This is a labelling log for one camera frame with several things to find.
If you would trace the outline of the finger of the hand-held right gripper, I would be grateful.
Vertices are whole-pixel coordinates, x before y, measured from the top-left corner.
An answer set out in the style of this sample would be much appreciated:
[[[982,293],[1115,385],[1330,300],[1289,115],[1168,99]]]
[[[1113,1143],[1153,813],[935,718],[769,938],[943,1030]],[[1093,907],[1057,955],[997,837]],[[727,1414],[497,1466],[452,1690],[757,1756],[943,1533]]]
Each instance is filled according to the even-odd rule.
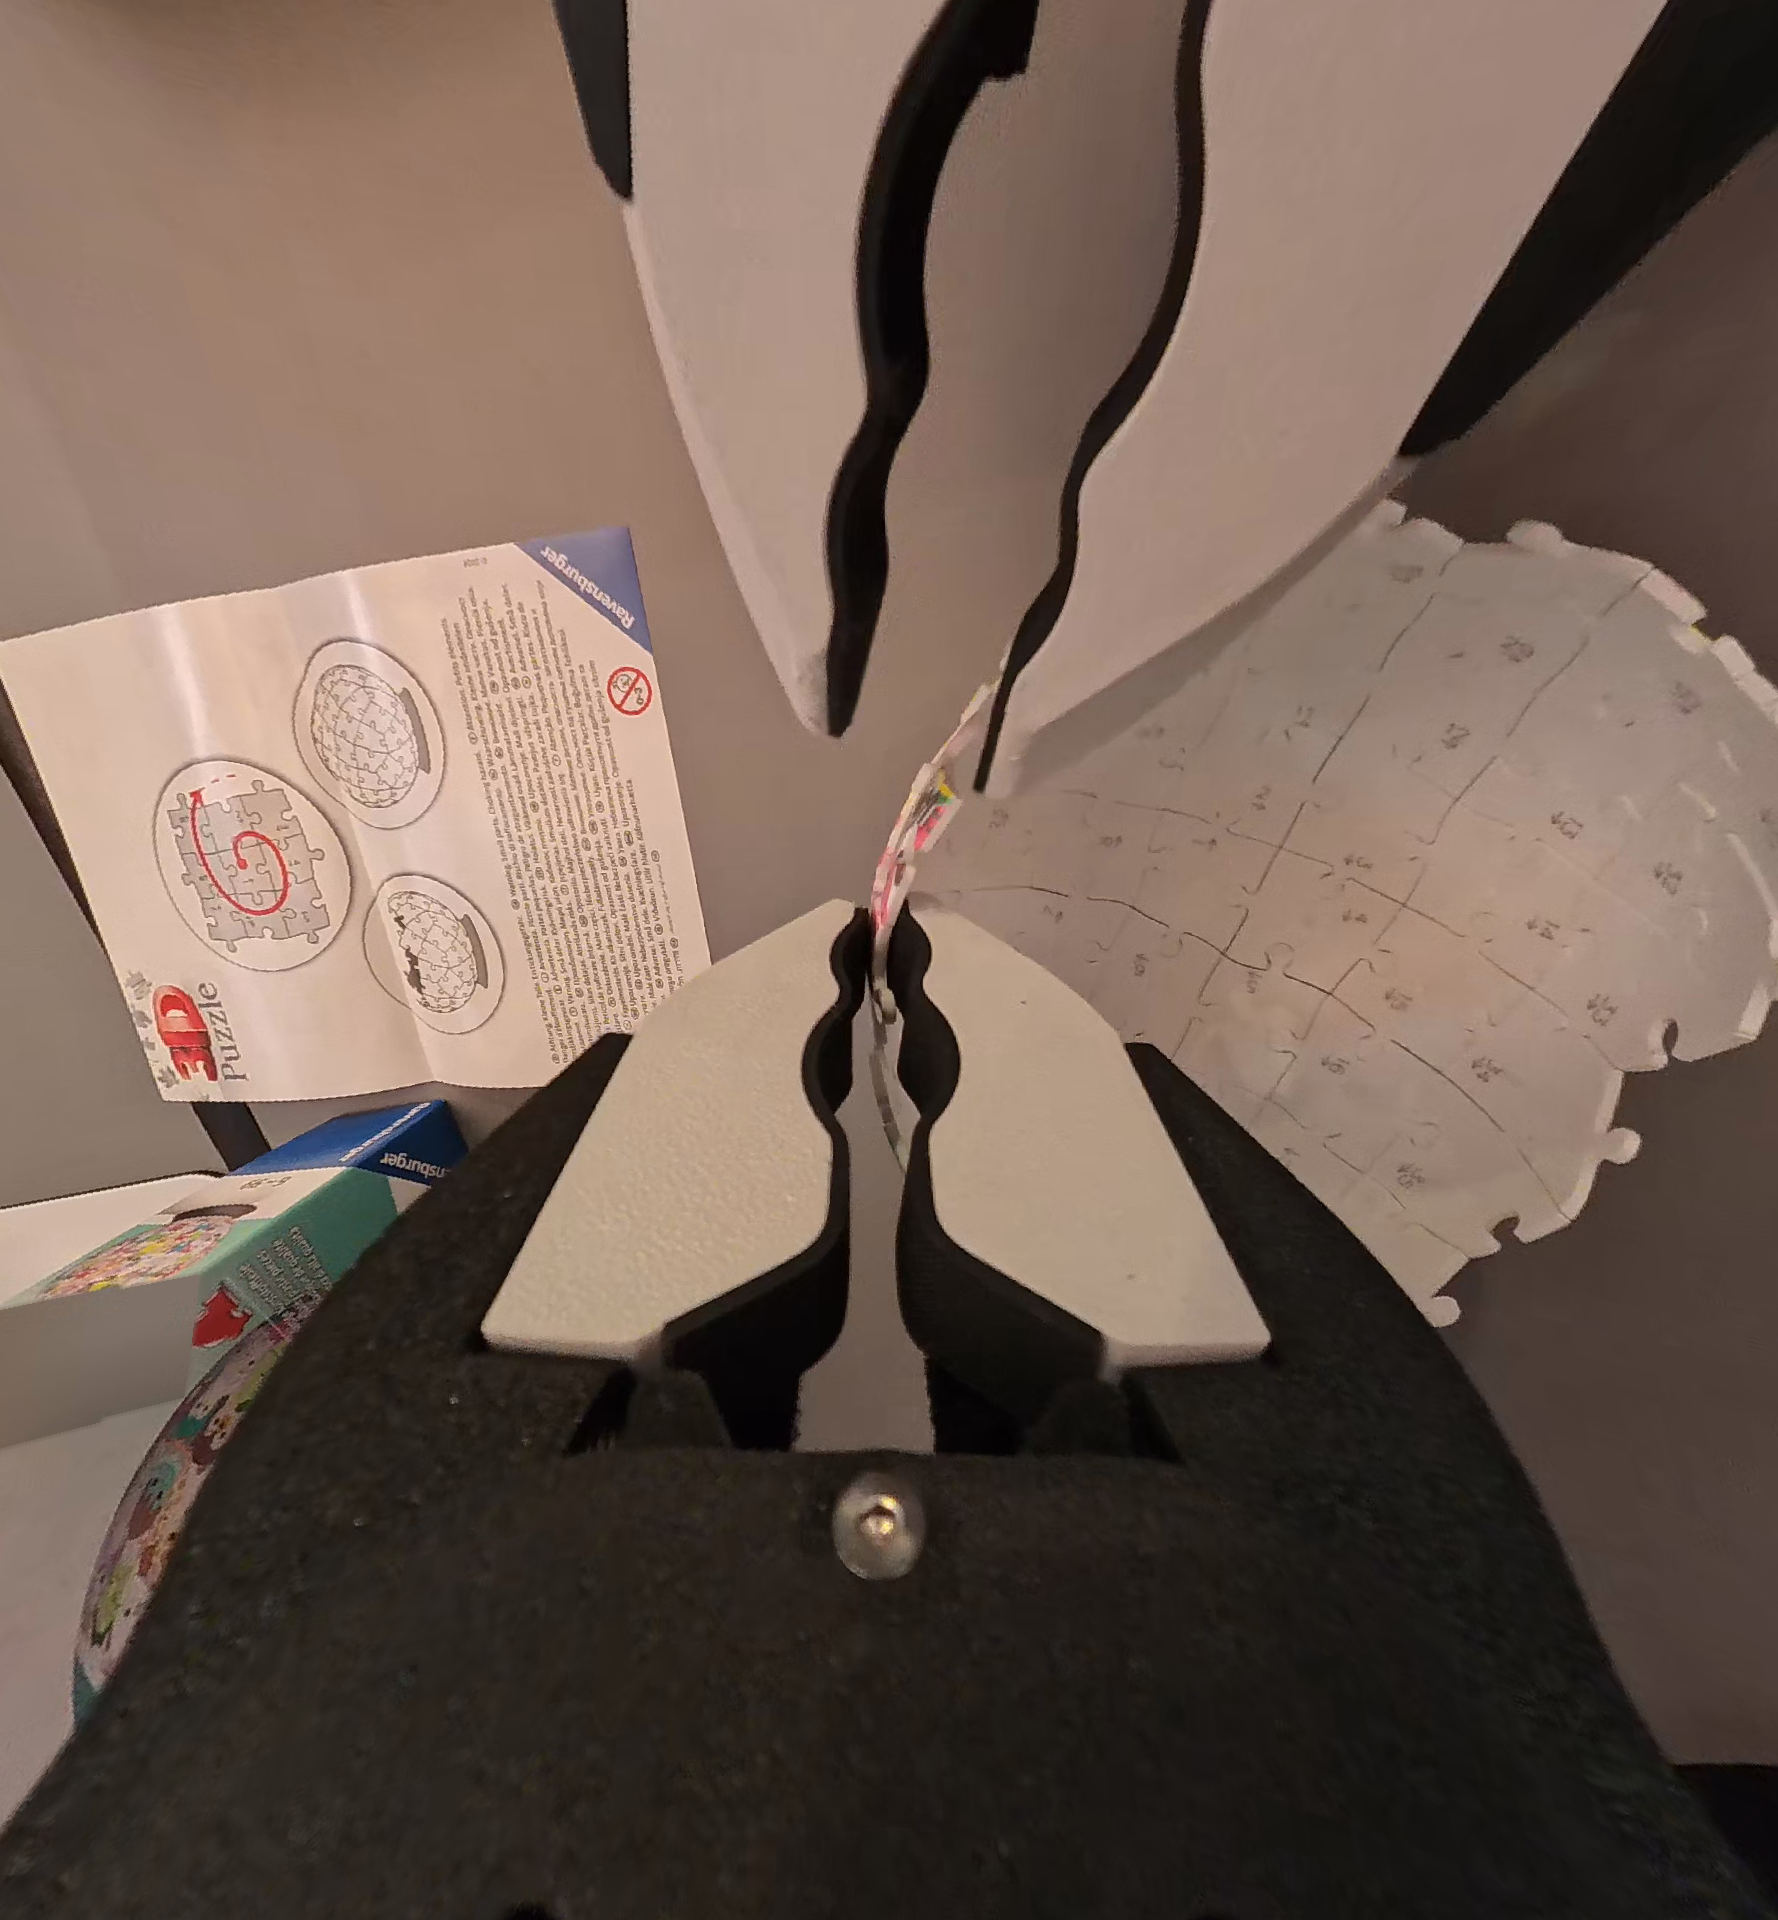
[[[853,723],[887,587],[943,163],[1030,49],[1031,5],[627,5],[649,334],[734,585],[822,737]]]
[[[1173,247],[1070,463],[1056,568],[974,785],[1242,636],[1397,482],[1399,447],[1649,35],[1653,2],[1189,5]]]

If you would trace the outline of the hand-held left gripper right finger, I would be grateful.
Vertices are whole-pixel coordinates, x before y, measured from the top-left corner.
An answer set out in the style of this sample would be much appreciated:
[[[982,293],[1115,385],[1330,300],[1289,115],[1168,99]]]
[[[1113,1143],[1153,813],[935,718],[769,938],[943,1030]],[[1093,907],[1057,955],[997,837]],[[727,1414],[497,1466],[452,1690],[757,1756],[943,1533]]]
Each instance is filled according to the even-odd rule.
[[[941,905],[886,951],[908,1107],[896,1282],[949,1375],[1259,1356],[1259,1308],[1132,1054],[1034,959]]]

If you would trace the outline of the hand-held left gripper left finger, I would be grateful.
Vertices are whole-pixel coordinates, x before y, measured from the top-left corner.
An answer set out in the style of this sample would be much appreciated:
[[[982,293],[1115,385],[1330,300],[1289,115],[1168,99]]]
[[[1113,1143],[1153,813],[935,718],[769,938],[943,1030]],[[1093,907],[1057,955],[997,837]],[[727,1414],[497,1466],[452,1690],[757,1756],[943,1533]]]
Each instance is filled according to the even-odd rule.
[[[827,901],[635,1027],[486,1311],[487,1347],[653,1365],[684,1319],[809,1251],[835,1147],[806,1061],[851,933],[867,916]]]

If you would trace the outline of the half-built colourful puzzle ball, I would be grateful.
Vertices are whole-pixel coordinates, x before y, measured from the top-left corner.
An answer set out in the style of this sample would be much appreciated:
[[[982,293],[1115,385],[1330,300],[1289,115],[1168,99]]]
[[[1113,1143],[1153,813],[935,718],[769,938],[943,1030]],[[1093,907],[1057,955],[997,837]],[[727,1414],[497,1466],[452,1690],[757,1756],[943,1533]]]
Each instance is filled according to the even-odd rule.
[[[1149,1045],[1432,1326],[1639,1138],[1622,1083],[1778,1003],[1778,689],[1644,558],[1382,502],[1063,773],[974,797],[993,691],[876,864]]]

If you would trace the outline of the colourful puzzle box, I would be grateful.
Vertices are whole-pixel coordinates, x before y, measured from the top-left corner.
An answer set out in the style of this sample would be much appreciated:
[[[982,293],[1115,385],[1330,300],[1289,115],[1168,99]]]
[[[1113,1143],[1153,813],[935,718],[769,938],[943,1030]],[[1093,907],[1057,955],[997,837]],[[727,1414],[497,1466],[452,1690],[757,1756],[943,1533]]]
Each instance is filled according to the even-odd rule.
[[[285,1345],[463,1156],[416,1102],[229,1175],[0,1213],[0,1830],[98,1706]]]

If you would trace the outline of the folded paper instruction leaflet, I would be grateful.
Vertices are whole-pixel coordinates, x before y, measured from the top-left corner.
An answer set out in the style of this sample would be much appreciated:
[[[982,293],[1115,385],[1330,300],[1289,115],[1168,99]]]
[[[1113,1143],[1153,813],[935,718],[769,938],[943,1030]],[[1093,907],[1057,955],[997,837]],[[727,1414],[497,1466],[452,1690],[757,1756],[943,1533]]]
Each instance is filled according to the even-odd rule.
[[[0,641],[165,1102],[537,1090],[710,968],[625,526]]]

